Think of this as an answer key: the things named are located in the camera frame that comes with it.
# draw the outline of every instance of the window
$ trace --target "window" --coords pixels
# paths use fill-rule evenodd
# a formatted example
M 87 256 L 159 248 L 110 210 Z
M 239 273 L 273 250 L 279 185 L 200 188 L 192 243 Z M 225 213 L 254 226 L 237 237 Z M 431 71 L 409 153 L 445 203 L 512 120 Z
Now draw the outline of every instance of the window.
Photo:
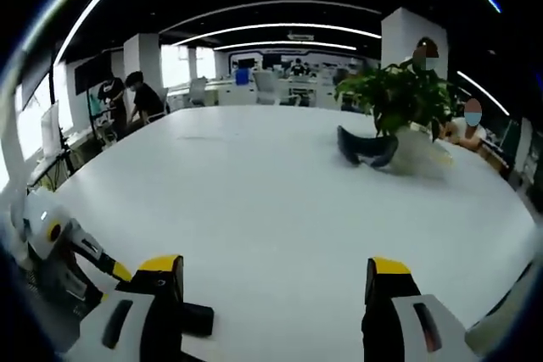
M 66 86 L 66 66 L 59 64 L 53 72 L 55 97 L 59 104 L 59 125 L 63 132 L 73 127 L 70 104 L 68 101 L 68 87 Z M 49 75 L 40 83 L 31 100 L 22 110 L 22 87 L 18 86 L 15 93 L 15 112 L 17 113 L 17 133 L 20 148 L 25 160 L 34 155 L 42 146 L 42 116 L 51 106 L 49 97 Z
M 184 46 L 162 46 L 160 49 L 162 83 L 169 88 L 190 81 L 188 49 Z
M 196 74 L 208 80 L 216 77 L 215 53 L 212 48 L 196 47 Z
M 9 174 L 6 168 L 6 162 L 3 158 L 2 144 L 0 143 L 0 192 L 8 185 Z

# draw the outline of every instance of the ceiling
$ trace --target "ceiling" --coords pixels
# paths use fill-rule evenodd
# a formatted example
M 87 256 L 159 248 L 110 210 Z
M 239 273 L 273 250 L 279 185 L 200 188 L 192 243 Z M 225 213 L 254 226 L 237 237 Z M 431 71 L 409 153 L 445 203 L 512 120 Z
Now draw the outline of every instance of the ceiling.
M 7 22 L 10 36 L 3 39 L 3 56 L 20 36 L 25 27 L 23 22 L 28 22 L 43 1 L 8 0 L 8 9 L 12 10 Z M 58 48 L 89 1 L 70 0 L 49 25 L 39 47 Z M 536 0 L 496 0 L 501 14 L 486 0 L 314 0 L 348 3 L 358 8 L 275 3 L 237 8 L 175 26 L 185 19 L 217 9 L 270 1 L 278 0 L 102 0 L 81 26 L 65 57 L 74 60 L 104 49 L 122 47 L 125 40 L 142 31 L 162 32 L 163 43 L 179 42 L 190 36 L 230 27 L 267 23 L 337 25 L 380 34 L 381 19 L 403 6 L 448 30 L 450 79 L 462 82 L 455 74 L 461 70 L 486 88 L 513 115 L 528 115 L 536 124 L 543 122 L 539 119 L 543 116 L 540 114 L 543 106 L 534 76 L 534 70 L 543 75 L 543 57 L 539 53 L 543 48 L 543 36 L 539 32 L 542 18 L 537 8 L 530 6 Z M 237 31 L 200 40 L 194 45 L 216 47 L 286 40 L 288 31 L 284 28 Z M 368 36 L 322 29 L 295 29 L 294 32 L 313 34 L 319 42 L 356 47 L 358 53 L 370 58 L 380 56 L 380 41 Z M 473 86 L 463 85 L 473 91 L 473 95 L 477 94 Z

